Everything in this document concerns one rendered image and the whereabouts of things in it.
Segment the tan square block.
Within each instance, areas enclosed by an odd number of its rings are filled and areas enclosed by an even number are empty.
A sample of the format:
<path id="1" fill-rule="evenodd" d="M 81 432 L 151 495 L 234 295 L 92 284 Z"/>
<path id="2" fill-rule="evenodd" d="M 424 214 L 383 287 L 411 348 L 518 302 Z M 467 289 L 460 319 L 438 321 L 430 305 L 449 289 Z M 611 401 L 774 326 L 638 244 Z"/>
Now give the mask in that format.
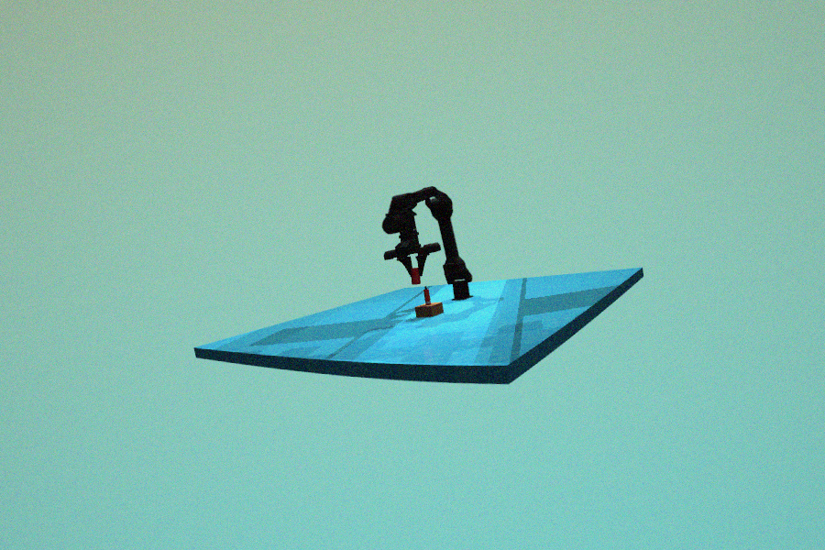
<path id="1" fill-rule="evenodd" d="M 431 302 L 430 305 L 422 304 L 414 307 L 416 318 L 434 317 L 444 313 L 442 302 Z"/>

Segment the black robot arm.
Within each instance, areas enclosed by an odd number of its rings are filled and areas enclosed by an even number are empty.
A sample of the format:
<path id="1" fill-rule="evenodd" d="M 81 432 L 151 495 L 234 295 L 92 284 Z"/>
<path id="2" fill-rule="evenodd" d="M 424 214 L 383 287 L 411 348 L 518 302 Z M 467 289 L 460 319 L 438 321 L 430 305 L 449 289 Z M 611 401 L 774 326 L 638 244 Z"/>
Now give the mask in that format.
<path id="1" fill-rule="evenodd" d="M 430 197 L 435 197 L 432 200 Z M 441 236 L 445 248 L 446 261 L 443 265 L 447 284 L 453 284 L 455 299 L 452 301 L 466 300 L 469 296 L 468 283 L 472 282 L 472 275 L 469 273 L 466 262 L 459 256 L 456 237 L 450 219 L 453 213 L 452 201 L 443 192 L 438 191 L 434 186 L 423 188 L 414 193 L 393 195 L 390 201 L 390 208 L 382 222 L 382 229 L 387 234 L 394 234 L 416 229 L 414 217 L 417 213 L 413 208 L 421 201 L 425 200 L 425 205 L 431 210 L 432 216 L 438 222 Z M 414 236 L 405 240 L 401 237 L 401 242 L 395 247 L 397 256 L 409 256 L 414 250 L 418 250 L 418 244 Z"/>

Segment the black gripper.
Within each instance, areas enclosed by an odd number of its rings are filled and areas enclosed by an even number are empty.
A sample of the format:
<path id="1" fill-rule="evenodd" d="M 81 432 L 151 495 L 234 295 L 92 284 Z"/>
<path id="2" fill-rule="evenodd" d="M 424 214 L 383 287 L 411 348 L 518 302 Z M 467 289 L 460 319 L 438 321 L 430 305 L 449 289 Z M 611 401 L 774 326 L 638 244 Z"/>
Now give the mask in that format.
<path id="1" fill-rule="evenodd" d="M 420 274 L 420 277 L 421 277 L 421 276 L 423 276 L 424 263 L 426 261 L 427 256 L 430 255 L 430 253 L 441 250 L 441 246 L 438 242 L 436 242 L 436 243 L 423 245 L 423 247 L 420 247 L 421 244 L 419 244 L 418 235 L 419 235 L 419 232 L 417 232 L 417 229 L 414 229 L 414 230 L 400 232 L 399 238 L 404 237 L 404 239 L 407 240 L 407 239 L 410 239 L 411 236 L 414 236 L 414 238 L 415 238 L 415 240 L 418 244 L 418 250 L 414 250 L 412 252 L 412 254 L 418 253 L 418 256 L 416 256 L 416 259 L 417 259 L 417 262 L 418 262 L 418 269 L 419 269 L 419 274 Z M 407 269 L 408 273 L 412 277 L 411 269 L 413 268 L 413 265 L 412 265 L 411 257 L 408 257 L 408 256 L 398 257 L 395 249 L 386 251 L 384 253 L 384 260 L 393 259 L 393 258 L 397 258 L 396 260 L 400 261 L 404 265 L 404 267 Z"/>

